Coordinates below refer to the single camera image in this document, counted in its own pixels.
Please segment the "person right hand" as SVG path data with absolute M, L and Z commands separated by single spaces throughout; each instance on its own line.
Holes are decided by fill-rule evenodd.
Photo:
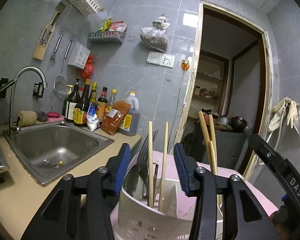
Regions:
M 300 239 L 300 212 L 293 205 L 283 205 L 270 220 L 281 239 Z

